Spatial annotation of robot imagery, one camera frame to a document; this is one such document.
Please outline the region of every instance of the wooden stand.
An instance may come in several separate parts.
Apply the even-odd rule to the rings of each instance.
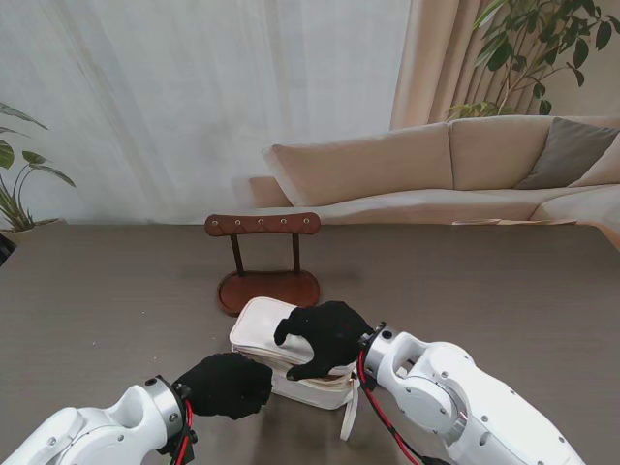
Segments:
[[[299,235],[314,234],[321,220],[315,213],[275,216],[211,215],[204,229],[213,236],[229,236],[236,271],[228,274],[217,288],[220,308],[237,317],[246,303],[259,296],[285,301],[298,307],[316,304],[321,294],[319,282],[299,263]],[[248,271],[243,268],[238,236],[256,233],[289,233],[293,237],[293,270]]]

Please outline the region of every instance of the gray table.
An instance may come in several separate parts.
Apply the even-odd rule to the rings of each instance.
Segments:
[[[290,241],[240,239],[246,268],[291,263]],[[620,254],[589,227],[324,227],[301,263],[371,324],[461,345],[542,410],[584,460],[607,463],[620,427]],[[56,410],[106,407],[229,349],[215,304],[230,243],[200,227],[55,226],[0,267],[0,459]],[[387,395],[380,399],[413,443]],[[199,418],[197,464],[406,463],[360,402],[343,411],[274,397],[241,421]],[[151,456],[147,463],[162,463]]]

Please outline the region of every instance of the sofa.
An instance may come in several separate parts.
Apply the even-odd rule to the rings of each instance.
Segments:
[[[620,128],[620,116],[568,117]],[[236,188],[264,214],[316,212],[324,224],[576,219],[620,237],[620,183],[516,190],[541,156],[552,117],[455,120],[370,138],[273,145],[273,176]]]

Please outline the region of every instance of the red cable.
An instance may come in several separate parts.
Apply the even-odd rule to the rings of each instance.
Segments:
[[[187,408],[187,426],[192,429],[192,425],[194,424],[194,411],[192,410],[192,404],[190,404],[189,400],[185,401],[185,407]],[[181,452],[176,459],[176,465],[183,465],[183,460],[185,460],[185,451],[190,444],[190,437],[185,436],[183,438],[183,445],[181,446]]]
[[[373,393],[370,390],[367,390],[365,388],[365,385],[366,385],[366,374],[364,373],[364,353],[363,353],[363,351],[359,353],[359,357],[357,359],[357,374],[359,375],[359,378],[361,379],[362,389],[363,389],[364,393],[366,394],[366,397],[368,397],[368,401],[373,405],[373,407],[375,408],[375,411],[377,412],[377,414],[379,414],[379,417],[384,422],[384,424],[387,426],[387,429],[389,430],[389,432],[393,436],[393,438],[396,441],[396,444],[398,445],[398,447],[400,447],[400,450],[409,459],[410,462],[412,462],[414,465],[419,465],[419,462],[409,453],[409,451],[405,447],[405,444],[403,443],[403,439],[400,436],[400,434],[398,434],[398,432],[394,429],[394,427],[392,426],[391,422],[386,417],[386,414],[384,414],[384,411],[381,410],[381,407],[379,407],[379,402],[377,402],[377,399],[375,398]]]

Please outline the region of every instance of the white pouch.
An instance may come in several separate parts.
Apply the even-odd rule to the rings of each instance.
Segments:
[[[294,309],[294,305],[273,298],[253,298],[232,328],[232,350],[269,366],[273,370],[273,392],[276,394],[326,410],[347,404],[340,431],[340,438],[346,441],[357,412],[359,381],[353,376],[356,364],[335,367],[327,378],[320,380],[287,380],[290,368],[307,363],[313,356],[310,344],[302,337],[289,335],[280,347],[273,341],[276,327]]]

